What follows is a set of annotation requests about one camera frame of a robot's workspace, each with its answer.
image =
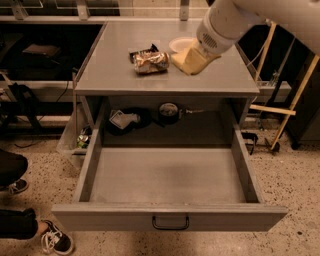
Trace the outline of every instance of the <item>open drawer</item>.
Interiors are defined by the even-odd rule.
[[[73,203],[54,205],[54,215],[74,231],[269,230],[287,209],[264,204],[228,99],[208,102],[165,128],[113,136],[106,98]]]

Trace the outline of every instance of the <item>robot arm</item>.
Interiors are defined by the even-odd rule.
[[[320,55],[319,0],[216,0],[197,29],[200,45],[221,54],[270,19]]]

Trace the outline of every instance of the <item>speckled floor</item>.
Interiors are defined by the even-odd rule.
[[[253,125],[245,129],[259,136],[251,163],[265,201],[289,210],[269,232],[72,232],[73,255],[320,255],[320,146],[304,145],[294,151],[284,134],[280,152],[273,155],[264,147],[264,138],[274,138],[277,127],[267,123],[265,128],[260,131]],[[25,175],[29,189],[15,196],[0,193],[2,208],[33,207],[39,218],[56,221],[50,209],[72,200],[80,172],[57,153],[58,139],[27,136],[0,141],[2,149],[25,155],[30,164]],[[34,145],[19,148],[15,143]],[[1,256],[43,255],[39,237],[0,240],[0,248]]]

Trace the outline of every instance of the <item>wooden stick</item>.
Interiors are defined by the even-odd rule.
[[[284,115],[290,115],[290,116],[296,115],[296,111],[294,111],[294,110],[283,109],[283,108],[272,108],[272,107],[260,106],[260,105],[255,105],[255,104],[251,104],[250,109],[278,113],[278,114],[284,114]]]
[[[304,75],[304,78],[303,78],[303,80],[302,80],[302,82],[301,82],[301,84],[299,86],[299,89],[298,89],[296,95],[294,96],[294,98],[293,98],[293,100],[291,102],[291,105],[289,107],[290,110],[293,110],[295,108],[298,100],[300,99],[300,96],[301,96],[304,88],[306,87],[306,85],[307,85],[307,83],[308,83],[308,81],[309,81],[314,69],[317,66],[318,61],[319,61],[319,56],[315,55],[313,57],[313,60],[312,60],[312,62],[310,64],[306,74]],[[286,115],[285,118],[283,119],[283,121],[282,121],[282,123],[281,123],[281,125],[279,127],[279,130],[277,132],[277,135],[276,135],[276,137],[275,137],[275,139],[274,139],[274,141],[272,143],[271,150],[273,150],[275,145],[277,144],[277,142],[278,142],[278,140],[279,140],[279,138],[280,138],[280,136],[281,136],[281,134],[282,134],[282,132],[284,130],[284,127],[286,126],[289,118],[290,118],[290,115]]]
[[[277,24],[274,23],[274,22],[271,22],[271,27],[270,27],[270,30],[269,30],[269,34],[268,34],[268,37],[266,39],[266,45],[264,46],[264,49],[263,49],[263,52],[262,52],[262,55],[261,55],[261,58],[260,58],[260,61],[259,61],[259,65],[258,65],[258,68],[257,68],[257,73],[256,73],[256,76],[254,78],[255,82],[258,81],[258,78],[260,76],[260,72],[262,70],[262,66],[263,66],[264,61],[266,59],[266,56],[267,56],[267,53],[268,53],[268,50],[269,50],[269,47],[270,47],[270,44],[271,44],[271,41],[272,41],[272,37],[274,35],[274,31],[276,30],[276,27],[277,27]]]

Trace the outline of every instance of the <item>black tape roll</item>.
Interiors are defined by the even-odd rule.
[[[163,124],[174,124],[179,120],[179,108],[173,103],[164,103],[159,107],[159,121]]]

